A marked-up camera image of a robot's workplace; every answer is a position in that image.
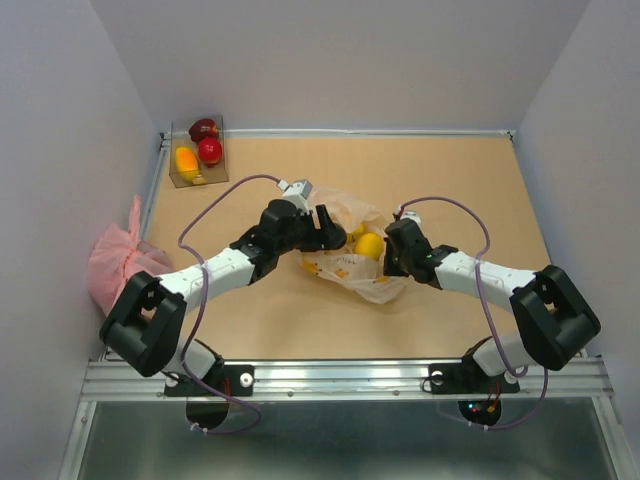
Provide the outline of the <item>yellow fruit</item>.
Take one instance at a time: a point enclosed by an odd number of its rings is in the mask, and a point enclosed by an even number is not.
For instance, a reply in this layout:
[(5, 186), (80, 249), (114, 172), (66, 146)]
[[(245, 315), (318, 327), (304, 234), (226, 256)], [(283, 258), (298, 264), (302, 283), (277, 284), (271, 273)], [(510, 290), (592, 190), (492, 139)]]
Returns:
[(195, 153), (188, 147), (178, 147), (175, 152), (176, 170), (180, 177), (189, 183), (200, 176), (200, 167)]

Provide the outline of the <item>dark red apple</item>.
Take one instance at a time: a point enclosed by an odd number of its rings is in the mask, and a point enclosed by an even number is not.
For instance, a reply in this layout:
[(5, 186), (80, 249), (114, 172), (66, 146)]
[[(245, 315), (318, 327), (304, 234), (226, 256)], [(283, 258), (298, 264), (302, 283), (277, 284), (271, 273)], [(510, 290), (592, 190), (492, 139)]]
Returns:
[(188, 130), (190, 139), (194, 143), (199, 143), (205, 138), (219, 138), (219, 127), (212, 118), (201, 118), (197, 120)]

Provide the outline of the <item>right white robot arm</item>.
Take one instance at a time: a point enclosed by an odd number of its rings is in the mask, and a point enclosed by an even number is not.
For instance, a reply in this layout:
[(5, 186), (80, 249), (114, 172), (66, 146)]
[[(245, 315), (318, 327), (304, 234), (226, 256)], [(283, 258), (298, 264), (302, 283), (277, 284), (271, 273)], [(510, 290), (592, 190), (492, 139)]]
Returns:
[(534, 365), (561, 370), (601, 331), (601, 323), (567, 273), (549, 265), (518, 270), (477, 260), (447, 245), (433, 247), (419, 223), (402, 218), (385, 230), (384, 274), (464, 293), (511, 313), (518, 332), (474, 347), (460, 366), (463, 384), (482, 390), (497, 375)]

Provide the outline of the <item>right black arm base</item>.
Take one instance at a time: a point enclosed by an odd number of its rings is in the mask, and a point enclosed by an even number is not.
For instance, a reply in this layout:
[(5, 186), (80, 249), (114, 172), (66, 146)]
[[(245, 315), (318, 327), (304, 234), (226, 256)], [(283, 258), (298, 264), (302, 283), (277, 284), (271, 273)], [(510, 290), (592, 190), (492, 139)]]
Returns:
[(421, 390), (434, 395), (518, 393), (518, 381), (509, 383), (503, 374), (488, 376), (472, 358), (489, 337), (469, 348), (457, 361), (429, 366), (429, 373), (421, 382)]

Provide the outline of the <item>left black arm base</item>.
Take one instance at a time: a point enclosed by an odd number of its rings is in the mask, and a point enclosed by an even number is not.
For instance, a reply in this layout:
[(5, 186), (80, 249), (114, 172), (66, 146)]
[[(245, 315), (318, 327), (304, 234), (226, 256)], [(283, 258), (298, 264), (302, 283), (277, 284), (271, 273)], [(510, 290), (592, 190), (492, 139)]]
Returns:
[[(165, 385), (164, 395), (167, 397), (212, 397), (206, 388), (203, 388), (189, 377), (182, 364), (179, 362), (182, 344), (175, 356), (167, 365), (169, 370), (164, 370)], [(224, 358), (215, 352), (206, 343), (196, 339), (189, 346), (186, 355), (189, 368), (194, 374), (202, 374), (200, 380), (215, 390), (225, 395), (234, 397), (251, 397), (254, 388), (255, 368), (251, 364), (227, 364)]]

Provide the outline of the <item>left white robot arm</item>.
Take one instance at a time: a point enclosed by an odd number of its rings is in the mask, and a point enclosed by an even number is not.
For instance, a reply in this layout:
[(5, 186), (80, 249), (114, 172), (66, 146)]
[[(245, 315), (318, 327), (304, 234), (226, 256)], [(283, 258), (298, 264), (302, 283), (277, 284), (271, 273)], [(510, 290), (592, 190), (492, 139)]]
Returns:
[(216, 256), (174, 273), (134, 274), (101, 327), (100, 339), (143, 377), (184, 375), (199, 393), (213, 393), (222, 384), (221, 359), (194, 343), (193, 336), (181, 336), (185, 316), (261, 280), (286, 253), (339, 250), (346, 240), (324, 205), (311, 213), (288, 200), (272, 200), (259, 223)]

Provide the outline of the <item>translucent printed plastic bag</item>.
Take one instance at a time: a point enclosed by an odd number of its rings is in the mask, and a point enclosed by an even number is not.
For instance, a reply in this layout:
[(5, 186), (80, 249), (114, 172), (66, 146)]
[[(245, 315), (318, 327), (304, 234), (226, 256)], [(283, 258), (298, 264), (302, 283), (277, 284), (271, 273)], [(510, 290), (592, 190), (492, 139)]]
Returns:
[[(336, 224), (348, 234), (359, 224), (364, 225), (364, 233), (372, 232), (384, 240), (384, 229), (392, 217), (379, 207), (356, 196), (337, 189), (319, 187), (310, 197), (310, 204), (324, 204)], [(406, 281), (399, 277), (385, 276), (383, 273), (384, 252), (378, 261), (354, 253), (356, 242), (348, 243), (338, 250), (302, 253), (301, 266), (310, 274), (333, 282), (363, 299), (386, 304), (400, 295)]]

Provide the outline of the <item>bright red round fruit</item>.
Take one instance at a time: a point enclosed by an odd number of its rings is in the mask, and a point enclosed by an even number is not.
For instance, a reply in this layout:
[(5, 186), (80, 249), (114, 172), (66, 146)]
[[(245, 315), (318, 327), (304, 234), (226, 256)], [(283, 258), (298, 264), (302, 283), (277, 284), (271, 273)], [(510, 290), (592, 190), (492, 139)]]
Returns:
[(219, 163), (223, 154), (223, 146), (217, 138), (205, 137), (198, 144), (198, 157), (209, 168)]

